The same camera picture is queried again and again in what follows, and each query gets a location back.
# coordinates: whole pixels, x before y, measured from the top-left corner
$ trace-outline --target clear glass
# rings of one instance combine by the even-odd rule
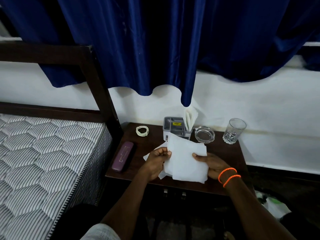
[[[201,143],[213,142],[215,138],[214,130],[206,126],[196,128],[194,136]]]
[[[247,125],[243,120],[237,118],[231,119],[223,135],[224,142],[230,145],[236,143],[246,127]]]

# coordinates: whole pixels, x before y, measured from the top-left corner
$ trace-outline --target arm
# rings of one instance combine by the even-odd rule
[[[208,153],[207,156],[197,156],[196,154],[193,156],[196,160],[208,164],[208,176],[213,179],[217,179],[224,169],[230,168],[225,161],[211,153]],[[221,175],[220,180],[225,183],[230,176],[235,174],[234,170],[227,170]],[[295,240],[291,233],[260,204],[241,178],[230,179],[226,190],[240,216],[248,239]]]
[[[145,164],[139,169],[122,197],[102,219],[101,223],[110,226],[121,240],[132,238],[146,185],[158,177],[163,163],[170,156],[171,152],[168,152],[166,147],[150,152]]]

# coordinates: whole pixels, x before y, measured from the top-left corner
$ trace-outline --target striped mattress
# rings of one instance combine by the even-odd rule
[[[0,240],[49,239],[63,212],[94,204],[111,142],[103,123],[0,114]]]

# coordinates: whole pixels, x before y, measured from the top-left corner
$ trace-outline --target bed headboard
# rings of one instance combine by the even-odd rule
[[[23,41],[1,41],[0,61],[56,65],[78,65],[85,76],[99,110],[47,107],[0,102],[0,113],[50,119],[104,122],[115,141],[123,131],[109,91],[102,79],[98,62],[90,46],[30,44]]]

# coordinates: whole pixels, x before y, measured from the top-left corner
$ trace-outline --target orange bracelet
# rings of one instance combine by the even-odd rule
[[[229,182],[229,180],[232,179],[232,178],[234,178],[234,177],[239,177],[239,178],[241,178],[241,175],[239,175],[239,174],[232,175],[232,176],[231,176],[230,178],[228,178],[228,180],[224,183],[223,187],[225,188],[226,185],[227,185],[227,183]]]
[[[233,169],[236,173],[238,173],[235,168],[226,168],[226,169],[223,170],[223,171],[219,174],[219,176],[218,176],[218,181],[219,181],[220,183],[222,183],[222,182],[220,181],[220,177],[221,177],[222,173],[224,173],[224,172],[226,172],[227,170],[230,170],[230,169]]]

